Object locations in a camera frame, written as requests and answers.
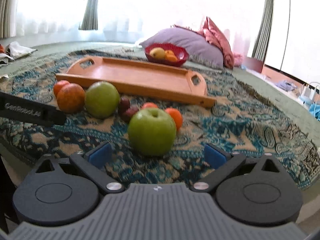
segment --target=green apple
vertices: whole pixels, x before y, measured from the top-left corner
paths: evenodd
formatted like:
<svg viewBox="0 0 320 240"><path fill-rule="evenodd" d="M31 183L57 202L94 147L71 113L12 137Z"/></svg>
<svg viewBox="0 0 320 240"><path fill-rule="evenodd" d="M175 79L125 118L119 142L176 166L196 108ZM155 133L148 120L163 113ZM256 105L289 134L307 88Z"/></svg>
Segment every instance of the green apple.
<svg viewBox="0 0 320 240"><path fill-rule="evenodd" d="M85 93L84 105L89 114L105 119L117 109L120 96L114 85L100 81L92 84Z"/></svg>
<svg viewBox="0 0 320 240"><path fill-rule="evenodd" d="M145 108L129 122L128 135L132 148L145 156L163 156L176 138L176 124L159 108Z"/></svg>

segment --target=green bedspread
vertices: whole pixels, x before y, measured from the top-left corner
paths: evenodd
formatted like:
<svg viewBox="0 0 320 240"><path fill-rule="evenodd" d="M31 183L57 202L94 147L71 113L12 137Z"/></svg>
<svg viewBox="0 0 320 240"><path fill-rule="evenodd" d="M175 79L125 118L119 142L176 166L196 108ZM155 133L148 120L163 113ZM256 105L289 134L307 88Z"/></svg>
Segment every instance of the green bedspread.
<svg viewBox="0 0 320 240"><path fill-rule="evenodd" d="M61 59L26 71L19 71L0 84L1 91L41 103L56 105L52 87L55 73L65 71L86 55L125 57L95 50L75 51ZM186 182L188 185L211 172L204 161L203 148L211 142L226 151L239 151L250 157L273 153L301 189L319 175L319 156L309 141L283 112L259 96L230 72L199 70L208 85L208 95L216 97L210 110L150 98L130 97L132 104L153 101L160 108L178 108L184 117L172 151L161 159L135 156L130 150L127 125L115 114L97 120L85 111L69 115L65 126L45 128L0 118L2 140L14 146L15 155L33 164L44 153L64 157L75 151L89 151L102 141L112 141L116 153L105 165L115 179L130 183Z"/></svg>

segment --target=wooden tray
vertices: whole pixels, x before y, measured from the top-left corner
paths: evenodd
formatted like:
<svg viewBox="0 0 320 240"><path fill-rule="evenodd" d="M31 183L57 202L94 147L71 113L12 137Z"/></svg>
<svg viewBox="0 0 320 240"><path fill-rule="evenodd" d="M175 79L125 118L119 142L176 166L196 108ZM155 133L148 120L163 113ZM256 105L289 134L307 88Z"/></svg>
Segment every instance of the wooden tray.
<svg viewBox="0 0 320 240"><path fill-rule="evenodd" d="M90 61L92 65L81 67ZM183 68L109 57L84 57L77 60L57 80L68 80L88 88L97 81L108 81L119 93L212 107L216 100L207 97L202 75Z"/></svg>

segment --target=cushion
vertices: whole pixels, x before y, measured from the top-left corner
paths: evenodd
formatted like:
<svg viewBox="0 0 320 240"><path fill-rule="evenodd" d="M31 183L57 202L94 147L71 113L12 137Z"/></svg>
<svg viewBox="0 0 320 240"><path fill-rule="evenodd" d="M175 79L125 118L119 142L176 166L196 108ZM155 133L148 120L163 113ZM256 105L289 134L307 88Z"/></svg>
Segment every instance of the cushion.
<svg viewBox="0 0 320 240"><path fill-rule="evenodd" d="M153 43L172 43L185 48L190 55L190 61L215 68L223 67L222 52L193 31L183 28L163 29L151 38L141 42L140 45L145 48Z"/></svg>

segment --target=circular cover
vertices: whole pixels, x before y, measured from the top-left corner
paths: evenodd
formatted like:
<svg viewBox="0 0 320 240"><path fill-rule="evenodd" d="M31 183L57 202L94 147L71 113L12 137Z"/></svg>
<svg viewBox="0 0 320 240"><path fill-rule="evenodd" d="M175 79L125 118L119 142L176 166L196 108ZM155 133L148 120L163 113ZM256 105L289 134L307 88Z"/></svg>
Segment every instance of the circular cover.
<svg viewBox="0 0 320 240"><path fill-rule="evenodd" d="M295 221L302 206L299 189L277 172L259 172L222 182L216 200L229 216L243 223L275 226Z"/></svg>
<svg viewBox="0 0 320 240"><path fill-rule="evenodd" d="M45 172L24 181L12 201L20 220L41 226L60 226L92 212L98 205L99 192L88 179Z"/></svg>
<svg viewBox="0 0 320 240"><path fill-rule="evenodd" d="M149 55L150 51L154 48L157 48L157 47L160 47L164 50L172 50L179 60L177 62L170 62L168 60L155 59L155 58L151 57ZM178 46L173 45L171 43L153 43L144 49L144 53L146 54L146 57L147 57L148 61L150 61L150 62L169 65L169 66L173 66L173 67L181 67L187 61L187 59L189 57L189 54L185 50L185 48L178 47Z"/></svg>

